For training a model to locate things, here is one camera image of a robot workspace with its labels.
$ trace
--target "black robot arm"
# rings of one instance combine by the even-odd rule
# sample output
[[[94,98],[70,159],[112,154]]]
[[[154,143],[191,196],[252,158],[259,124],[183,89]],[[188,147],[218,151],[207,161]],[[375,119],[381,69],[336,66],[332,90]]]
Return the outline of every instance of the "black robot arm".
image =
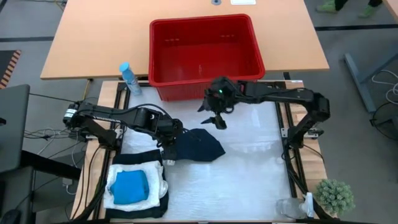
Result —
[[[329,100],[320,93],[314,93],[306,88],[282,90],[273,87],[270,83],[245,81],[233,83],[226,77],[217,78],[211,87],[205,90],[205,99],[198,111],[212,111],[216,115],[202,124],[213,123],[217,129],[226,129],[221,113],[232,113],[237,103],[258,104],[264,101],[297,103],[307,110],[307,115],[299,124],[288,130],[287,140],[292,147],[303,147],[304,134],[317,123],[326,121],[330,117]]]
[[[157,146],[164,148],[164,155],[168,157],[164,159],[174,161],[175,153],[172,146],[175,137],[183,132],[182,122],[166,113],[144,106],[153,105],[139,105],[128,110],[119,110],[79,101],[69,105],[63,122],[72,131],[86,131],[96,136],[102,146],[110,149],[119,147],[116,133],[104,129],[94,119],[123,124],[134,131],[152,136],[153,140],[157,141]]]

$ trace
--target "person's foot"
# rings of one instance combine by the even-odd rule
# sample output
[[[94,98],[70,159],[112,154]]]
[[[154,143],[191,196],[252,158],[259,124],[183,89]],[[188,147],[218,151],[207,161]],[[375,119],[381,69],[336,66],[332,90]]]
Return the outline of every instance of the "person's foot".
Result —
[[[378,7],[366,6],[365,10],[358,15],[360,18],[369,18],[379,9]]]
[[[317,6],[317,12],[337,13],[335,0],[331,0],[321,6]]]

